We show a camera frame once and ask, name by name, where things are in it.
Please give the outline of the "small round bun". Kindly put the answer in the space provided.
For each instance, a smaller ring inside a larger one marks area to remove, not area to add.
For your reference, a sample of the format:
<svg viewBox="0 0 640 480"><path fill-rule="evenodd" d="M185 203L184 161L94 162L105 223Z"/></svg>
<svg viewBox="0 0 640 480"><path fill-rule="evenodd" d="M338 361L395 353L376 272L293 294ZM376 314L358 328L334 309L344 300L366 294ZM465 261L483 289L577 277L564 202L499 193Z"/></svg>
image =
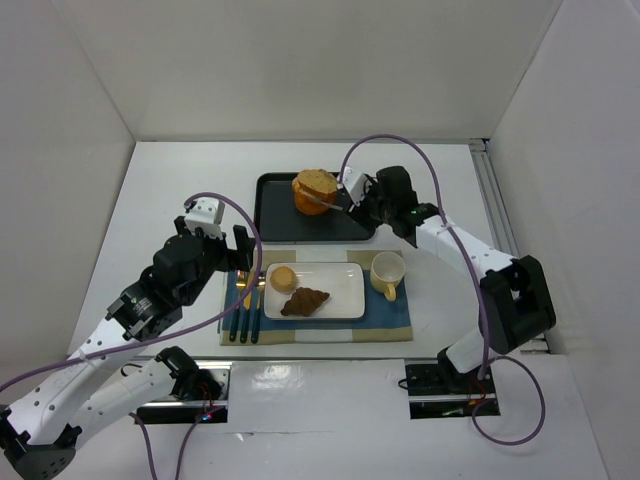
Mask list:
<svg viewBox="0 0 640 480"><path fill-rule="evenodd" d="M296 274L287 266L279 266L271 273L270 285L280 293L292 292L297 285Z"/></svg>

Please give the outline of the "metal serving tongs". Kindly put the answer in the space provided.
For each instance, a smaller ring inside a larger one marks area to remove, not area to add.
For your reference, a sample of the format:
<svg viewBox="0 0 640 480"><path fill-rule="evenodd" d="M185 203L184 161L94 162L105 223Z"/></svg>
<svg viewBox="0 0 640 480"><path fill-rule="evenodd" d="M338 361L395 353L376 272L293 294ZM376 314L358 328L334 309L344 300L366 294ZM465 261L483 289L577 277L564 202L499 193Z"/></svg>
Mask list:
<svg viewBox="0 0 640 480"><path fill-rule="evenodd" d="M349 210L349 205L344 206L344 205L336 205L333 203L329 203L325 200L320 199L319 197L316 197L314 195L312 195L311 193L305 191L305 190L300 190L299 191L300 194L304 195L305 197L307 197L309 200L311 200L312 202L321 205L323 207L326 207L328 209L332 209L332 210L336 210L336 211L341 211L341 212L347 212Z"/></svg>

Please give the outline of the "tan bread slice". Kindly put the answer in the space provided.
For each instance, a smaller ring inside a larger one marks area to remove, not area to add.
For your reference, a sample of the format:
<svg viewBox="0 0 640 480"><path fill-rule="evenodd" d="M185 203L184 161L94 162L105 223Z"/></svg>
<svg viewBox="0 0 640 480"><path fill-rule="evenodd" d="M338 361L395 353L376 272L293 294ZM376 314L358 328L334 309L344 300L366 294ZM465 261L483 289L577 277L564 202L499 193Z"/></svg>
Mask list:
<svg viewBox="0 0 640 480"><path fill-rule="evenodd" d="M295 191L305 190L315 196L331 196L338 190L336 177L323 169L306 169L292 182Z"/></svg>

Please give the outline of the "brown chocolate croissant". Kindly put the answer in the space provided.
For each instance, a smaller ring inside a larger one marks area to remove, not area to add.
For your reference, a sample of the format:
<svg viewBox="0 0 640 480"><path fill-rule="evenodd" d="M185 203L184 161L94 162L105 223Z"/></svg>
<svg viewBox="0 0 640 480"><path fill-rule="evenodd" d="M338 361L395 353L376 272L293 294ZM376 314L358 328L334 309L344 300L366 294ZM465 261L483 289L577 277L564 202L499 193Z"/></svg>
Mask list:
<svg viewBox="0 0 640 480"><path fill-rule="evenodd" d="M287 300L280 313L285 316L311 316L328 299L328 292L315 290L307 287L297 288L289 300Z"/></svg>

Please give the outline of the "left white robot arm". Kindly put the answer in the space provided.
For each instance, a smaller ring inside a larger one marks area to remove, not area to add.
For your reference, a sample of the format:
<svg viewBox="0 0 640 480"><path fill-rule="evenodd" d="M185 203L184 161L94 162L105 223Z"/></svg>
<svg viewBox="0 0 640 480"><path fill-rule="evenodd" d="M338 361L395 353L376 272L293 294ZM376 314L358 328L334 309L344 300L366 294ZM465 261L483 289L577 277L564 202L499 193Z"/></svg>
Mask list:
<svg viewBox="0 0 640 480"><path fill-rule="evenodd" d="M101 430L143 404L190 398L211 376L177 346L163 349L128 377L108 379L153 341L168 339L184 308L216 272L248 271L254 224L236 225L229 248L214 214L187 214L139 279L108 307L89 338L49 377L1 412L1 448L23 479L53 479Z"/></svg>

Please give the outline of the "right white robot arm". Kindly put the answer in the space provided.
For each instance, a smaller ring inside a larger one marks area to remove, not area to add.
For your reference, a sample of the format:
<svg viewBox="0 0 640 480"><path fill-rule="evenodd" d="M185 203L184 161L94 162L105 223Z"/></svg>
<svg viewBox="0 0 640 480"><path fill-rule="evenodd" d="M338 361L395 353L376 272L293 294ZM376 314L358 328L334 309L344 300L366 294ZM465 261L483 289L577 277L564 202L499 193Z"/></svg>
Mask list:
<svg viewBox="0 0 640 480"><path fill-rule="evenodd" d="M430 253L454 270L469 274L479 295L478 325L438 354L446 377L480 369L552 329L556 314L542 265L527 255L516 258L477 239L421 203L401 166L374 177L347 167L339 174L345 212L366 229L389 226L412 247Z"/></svg>

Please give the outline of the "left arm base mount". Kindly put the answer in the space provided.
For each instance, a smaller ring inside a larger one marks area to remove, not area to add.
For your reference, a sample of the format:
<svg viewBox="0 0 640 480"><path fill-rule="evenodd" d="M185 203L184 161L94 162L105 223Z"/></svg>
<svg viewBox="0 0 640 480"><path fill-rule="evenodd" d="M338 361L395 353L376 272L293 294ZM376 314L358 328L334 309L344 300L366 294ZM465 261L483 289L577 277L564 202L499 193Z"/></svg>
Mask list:
<svg viewBox="0 0 640 480"><path fill-rule="evenodd" d="M200 372L188 393L153 400L136 410L146 425L187 425L197 418L202 424L228 421L231 380L229 362L199 362Z"/></svg>

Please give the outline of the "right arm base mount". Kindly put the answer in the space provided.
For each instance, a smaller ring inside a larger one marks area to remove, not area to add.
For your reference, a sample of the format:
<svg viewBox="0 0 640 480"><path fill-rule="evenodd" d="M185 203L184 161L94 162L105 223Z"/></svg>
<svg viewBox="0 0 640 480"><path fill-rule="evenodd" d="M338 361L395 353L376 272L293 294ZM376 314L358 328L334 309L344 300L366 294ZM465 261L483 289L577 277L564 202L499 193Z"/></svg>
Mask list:
<svg viewBox="0 0 640 480"><path fill-rule="evenodd" d="M478 368L445 377L433 361L408 362L404 368L397 386L408 395L412 420L471 417L476 407L478 416L501 414L490 370L478 379Z"/></svg>

